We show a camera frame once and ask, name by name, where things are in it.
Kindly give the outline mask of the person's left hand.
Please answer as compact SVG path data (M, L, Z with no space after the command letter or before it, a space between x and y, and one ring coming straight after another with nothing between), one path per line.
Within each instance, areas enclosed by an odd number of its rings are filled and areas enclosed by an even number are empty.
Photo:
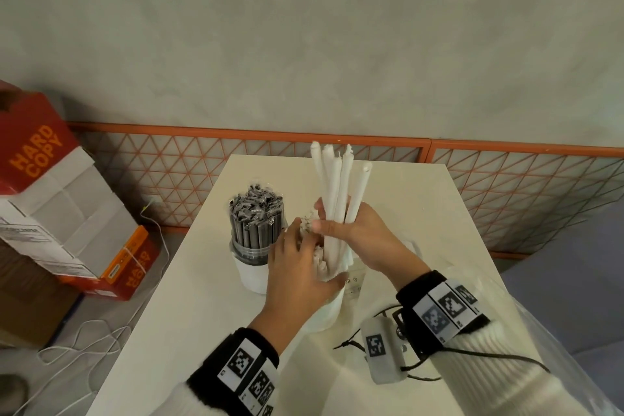
M298 247L300 223L297 217L271 246L265 304L248 326L261 333L279 356L319 309L312 308L312 280L317 278L313 253L322 235L311 231Z

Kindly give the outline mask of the person's right hand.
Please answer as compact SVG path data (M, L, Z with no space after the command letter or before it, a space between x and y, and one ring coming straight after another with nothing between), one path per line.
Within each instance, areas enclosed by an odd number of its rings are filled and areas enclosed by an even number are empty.
M319 219L325 220L323 200L317 199L314 208ZM372 270L389 279L400 291L415 279L429 273L431 268L386 226L379 214L362 202L355 219L355 237L347 245Z

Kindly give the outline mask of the person's right forearm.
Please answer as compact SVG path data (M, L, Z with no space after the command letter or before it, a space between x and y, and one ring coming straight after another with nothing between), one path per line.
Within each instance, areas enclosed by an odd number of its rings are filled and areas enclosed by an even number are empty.
M431 362L465 416L591 416L538 365L445 350Z

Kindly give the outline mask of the bundle of white wrapped straws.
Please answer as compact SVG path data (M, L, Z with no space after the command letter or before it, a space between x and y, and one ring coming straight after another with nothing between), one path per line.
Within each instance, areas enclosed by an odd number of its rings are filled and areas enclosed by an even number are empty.
M316 219L319 219L319 216L315 209L301 219L298 247L300 247L303 238L311 232L311 223ZM319 280L331 279L339 273L346 272L353 265L353 252L344 241L340 242L339 255L340 258L335 272L330 272L327 260L324 258L324 244L317 244L315 246L315 251L313 253L313 268L315 270L316 277Z

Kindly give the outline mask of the white plastic cup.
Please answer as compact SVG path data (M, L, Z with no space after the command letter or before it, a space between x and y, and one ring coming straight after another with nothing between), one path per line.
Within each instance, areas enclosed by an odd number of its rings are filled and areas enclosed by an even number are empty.
M302 326L301 333L318 333L328 330L337 321L341 311L345 291L350 278L347 278L345 286L331 300L326 301Z

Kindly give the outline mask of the bundle of grey wrapped straws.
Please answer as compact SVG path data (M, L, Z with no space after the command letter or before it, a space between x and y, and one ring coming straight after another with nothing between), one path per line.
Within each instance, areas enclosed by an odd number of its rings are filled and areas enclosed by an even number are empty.
M288 226L283 195L267 183L253 182L230 197L227 208L235 259L249 266L266 265L270 246Z

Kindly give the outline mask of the white cup with clear rim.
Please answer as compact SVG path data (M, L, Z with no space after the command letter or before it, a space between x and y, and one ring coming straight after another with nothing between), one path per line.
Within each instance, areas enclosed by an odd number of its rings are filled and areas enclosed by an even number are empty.
M248 248L231 239L230 252L241 283L253 293L266 295L270 246L259 249Z

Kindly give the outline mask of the black wristband with markers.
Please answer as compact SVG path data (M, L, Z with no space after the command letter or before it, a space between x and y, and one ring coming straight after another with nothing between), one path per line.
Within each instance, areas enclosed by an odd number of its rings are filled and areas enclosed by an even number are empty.
M187 379L191 393L228 416L275 416L279 355L246 327L228 335Z
M413 279L397 291L402 332L419 359L431 357L459 335L490 324L467 288L437 270Z

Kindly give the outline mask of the orange lattice fence panel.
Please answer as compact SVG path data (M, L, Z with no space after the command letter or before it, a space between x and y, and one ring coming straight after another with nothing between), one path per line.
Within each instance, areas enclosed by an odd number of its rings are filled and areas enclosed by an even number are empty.
M233 154L309 156L312 141L333 142L343 153L350 144L355 159L423 163L429 139L378 136L328 136L271 131L178 128L71 122L70 129L96 161L99 171L129 210L165 229L187 229L197 217L226 161Z
M433 139L492 257L520 260L624 199L624 147Z

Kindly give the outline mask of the blue grey upholstered seat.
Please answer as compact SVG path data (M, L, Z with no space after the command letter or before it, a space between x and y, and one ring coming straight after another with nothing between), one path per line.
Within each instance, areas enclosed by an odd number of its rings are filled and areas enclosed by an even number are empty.
M624 390L624 199L502 274L599 385Z

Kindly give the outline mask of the red and white cardboard box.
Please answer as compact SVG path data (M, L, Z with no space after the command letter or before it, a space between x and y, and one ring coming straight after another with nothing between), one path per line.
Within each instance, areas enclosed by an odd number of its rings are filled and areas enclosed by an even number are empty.
M41 92L0 81L0 239L84 294L129 301L159 256Z

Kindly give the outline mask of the brown cardboard box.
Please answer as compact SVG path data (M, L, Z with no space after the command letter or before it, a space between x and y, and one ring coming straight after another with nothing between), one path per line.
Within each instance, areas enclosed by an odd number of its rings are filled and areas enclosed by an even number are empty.
M82 297L30 257L0 243L0 349L51 345Z

